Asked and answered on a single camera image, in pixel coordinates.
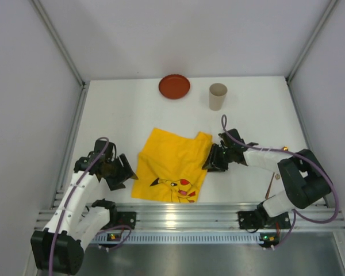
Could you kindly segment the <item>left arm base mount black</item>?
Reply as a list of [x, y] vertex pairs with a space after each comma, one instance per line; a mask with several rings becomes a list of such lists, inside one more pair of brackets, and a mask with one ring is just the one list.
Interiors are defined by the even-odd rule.
[[126, 225], [134, 229], [136, 225], [136, 215], [136, 212], [117, 212], [111, 215], [109, 223], [102, 227], [102, 230], [115, 226], [122, 226], [125, 229]]

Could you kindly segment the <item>red plastic plate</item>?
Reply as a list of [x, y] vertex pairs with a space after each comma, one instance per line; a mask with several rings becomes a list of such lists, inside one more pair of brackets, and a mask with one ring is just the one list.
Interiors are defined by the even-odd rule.
[[189, 92], [190, 86], [185, 76], [171, 74], [160, 80], [158, 89], [161, 95], [168, 99], [181, 99]]

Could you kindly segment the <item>yellow Pikachu cloth placemat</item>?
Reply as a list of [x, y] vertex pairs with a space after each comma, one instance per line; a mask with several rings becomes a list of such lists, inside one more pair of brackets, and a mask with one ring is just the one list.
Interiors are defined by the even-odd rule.
[[154, 128], [138, 154], [131, 196], [141, 200], [192, 204], [204, 183], [202, 167], [212, 135], [198, 132], [193, 139]]

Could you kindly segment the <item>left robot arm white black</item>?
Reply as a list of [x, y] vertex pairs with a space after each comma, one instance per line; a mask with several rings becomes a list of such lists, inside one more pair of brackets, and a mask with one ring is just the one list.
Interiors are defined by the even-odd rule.
[[79, 158], [71, 181], [52, 218], [30, 239], [36, 267], [54, 273], [75, 275], [87, 247], [95, 237], [119, 231], [117, 244], [126, 243], [135, 228], [134, 212], [119, 212], [106, 196], [125, 188], [125, 181], [137, 179], [126, 156], [117, 154], [107, 137], [95, 141], [94, 149]]

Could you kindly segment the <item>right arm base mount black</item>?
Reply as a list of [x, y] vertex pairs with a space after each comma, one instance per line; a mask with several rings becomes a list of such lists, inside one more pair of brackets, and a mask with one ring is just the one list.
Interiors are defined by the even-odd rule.
[[239, 228], [252, 233], [263, 229], [289, 229], [291, 226], [287, 212], [276, 217], [269, 217], [258, 210], [239, 211], [237, 217]]

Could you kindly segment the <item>beige paper cup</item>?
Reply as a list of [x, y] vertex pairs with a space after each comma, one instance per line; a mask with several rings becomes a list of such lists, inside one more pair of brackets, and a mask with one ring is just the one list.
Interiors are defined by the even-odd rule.
[[222, 108], [228, 88], [222, 83], [214, 83], [209, 87], [209, 108], [218, 111]]

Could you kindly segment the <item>copper fork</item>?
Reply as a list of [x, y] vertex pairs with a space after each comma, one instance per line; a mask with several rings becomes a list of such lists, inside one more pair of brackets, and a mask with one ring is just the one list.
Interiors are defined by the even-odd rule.
[[[288, 151], [288, 147], [284, 146], [284, 147], [282, 147], [282, 150]], [[272, 188], [272, 184], [273, 184], [274, 179], [275, 178], [279, 179], [279, 177], [276, 177], [275, 175], [276, 175], [276, 173], [273, 173], [272, 176], [271, 176], [271, 180], [270, 180], [270, 183], [269, 183], [269, 186], [267, 188], [266, 195], [265, 195], [265, 199], [266, 200], [269, 199], [269, 197], [270, 197], [270, 192], [271, 192], [271, 188]]]

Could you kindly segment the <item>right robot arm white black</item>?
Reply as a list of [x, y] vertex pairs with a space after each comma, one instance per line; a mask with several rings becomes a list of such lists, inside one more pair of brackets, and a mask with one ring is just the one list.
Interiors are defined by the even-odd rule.
[[334, 187], [312, 151], [290, 152], [284, 149], [246, 144], [237, 129], [219, 134], [220, 144], [213, 144], [202, 168], [208, 172], [224, 172], [230, 163], [259, 167], [278, 173], [283, 190], [259, 203], [255, 209], [262, 219], [272, 219], [294, 209], [305, 209]]

